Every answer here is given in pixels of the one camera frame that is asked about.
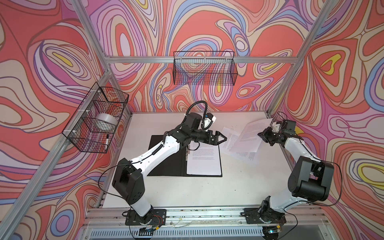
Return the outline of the orange black folder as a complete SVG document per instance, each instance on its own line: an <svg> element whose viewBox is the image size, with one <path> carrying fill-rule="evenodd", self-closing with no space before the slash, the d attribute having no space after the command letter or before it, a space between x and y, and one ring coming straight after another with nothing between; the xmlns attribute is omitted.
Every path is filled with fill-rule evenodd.
<svg viewBox="0 0 384 240"><path fill-rule="evenodd" d="M209 176L192 176L187 175L187 156L188 148L184 148L177 153L166 158L157 165L148 175L151 177L167 176L167 177L209 177Z"/></svg>

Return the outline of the printed paper sheet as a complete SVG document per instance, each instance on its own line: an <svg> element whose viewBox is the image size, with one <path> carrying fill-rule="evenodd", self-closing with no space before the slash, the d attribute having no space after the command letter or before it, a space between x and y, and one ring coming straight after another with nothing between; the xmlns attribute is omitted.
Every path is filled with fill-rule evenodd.
<svg viewBox="0 0 384 240"><path fill-rule="evenodd" d="M227 137L227 140L220 144L220 150L222 153L229 155L239 161L245 162L255 162L257 159L256 152L244 152L238 151L238 149L234 148L234 145L237 143L238 138L240 137L240 133L231 130L229 128L223 127L221 133Z"/></svg>
<svg viewBox="0 0 384 240"><path fill-rule="evenodd" d="M191 142L187 156L187 175L221 177L219 146Z"/></svg>
<svg viewBox="0 0 384 240"><path fill-rule="evenodd" d="M234 145L235 149L244 152L257 152L261 142L263 141L258 133L271 125L272 119L263 119L248 123L243 129L237 143Z"/></svg>

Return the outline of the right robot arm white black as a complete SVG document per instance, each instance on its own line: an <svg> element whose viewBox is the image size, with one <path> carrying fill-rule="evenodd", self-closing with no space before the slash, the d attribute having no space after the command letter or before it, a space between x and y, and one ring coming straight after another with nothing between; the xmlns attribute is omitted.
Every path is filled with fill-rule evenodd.
<svg viewBox="0 0 384 240"><path fill-rule="evenodd" d="M281 145L295 160L287 188L265 198L259 207L262 222L279 221L287 210L304 203L323 202L329 196L334 166L318 158L295 128L296 122L282 120L258 133L265 143Z"/></svg>

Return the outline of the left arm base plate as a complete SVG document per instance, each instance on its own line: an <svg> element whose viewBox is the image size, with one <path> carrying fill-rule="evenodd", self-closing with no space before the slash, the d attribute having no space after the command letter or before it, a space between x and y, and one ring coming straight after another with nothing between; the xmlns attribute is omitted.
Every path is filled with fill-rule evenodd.
<svg viewBox="0 0 384 240"><path fill-rule="evenodd" d="M141 217L135 210L123 212L126 217L126 226L153 226L161 227L166 223L167 210L154 209L150 210L146 215Z"/></svg>

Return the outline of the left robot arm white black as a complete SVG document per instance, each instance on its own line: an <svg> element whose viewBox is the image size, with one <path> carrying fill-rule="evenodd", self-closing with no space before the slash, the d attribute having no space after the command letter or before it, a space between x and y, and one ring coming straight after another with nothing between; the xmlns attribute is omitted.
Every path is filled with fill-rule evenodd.
<svg viewBox="0 0 384 240"><path fill-rule="evenodd" d="M144 197L145 178L166 158L186 148L191 142L218 146L227 141L221 132L211 130L182 130L182 124L167 132L163 140L142 155L121 159L112 180L113 188L142 219L153 216L153 206Z"/></svg>

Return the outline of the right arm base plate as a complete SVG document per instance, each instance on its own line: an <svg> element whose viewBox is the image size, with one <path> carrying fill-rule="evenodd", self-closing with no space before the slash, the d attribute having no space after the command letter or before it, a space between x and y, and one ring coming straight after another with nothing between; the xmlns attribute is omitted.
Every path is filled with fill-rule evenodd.
<svg viewBox="0 0 384 240"><path fill-rule="evenodd" d="M247 224L284 225L287 222L285 214L272 209L244 208L240 215L246 219Z"/></svg>

